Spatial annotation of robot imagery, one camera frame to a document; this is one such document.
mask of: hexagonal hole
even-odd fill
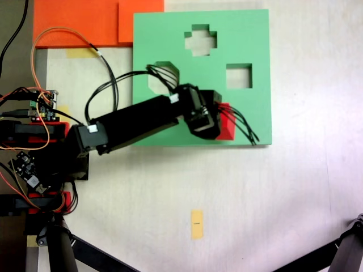
[[[176,68],[175,65],[173,65],[170,61],[157,61],[154,65],[174,73],[176,78],[175,78],[175,76],[173,76],[172,74],[170,74],[166,71],[159,70],[162,78],[170,81],[173,85],[175,85],[175,84],[178,85],[180,74],[179,74],[178,68]],[[154,77],[152,75],[147,76],[147,86],[157,95],[168,95],[169,94],[168,88],[159,79],[157,79],[156,77]]]

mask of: red block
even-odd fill
[[[230,107],[229,103],[221,103],[221,105]],[[236,118],[230,115],[229,116],[231,118],[230,120],[224,114],[221,114],[221,117],[222,117],[222,131],[220,135],[216,138],[216,140],[233,141],[236,125],[232,121],[236,122]]]

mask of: cross-shaped hole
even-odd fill
[[[185,32],[185,48],[192,51],[194,57],[209,56],[217,48],[217,31],[210,31],[208,24],[194,24],[191,32]]]

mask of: square hole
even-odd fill
[[[226,67],[227,89],[252,88],[252,64],[234,63]]]

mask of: connector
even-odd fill
[[[31,116],[36,116],[35,110],[28,109],[17,109],[9,112],[0,113],[1,117],[13,117],[13,118],[27,118]]]

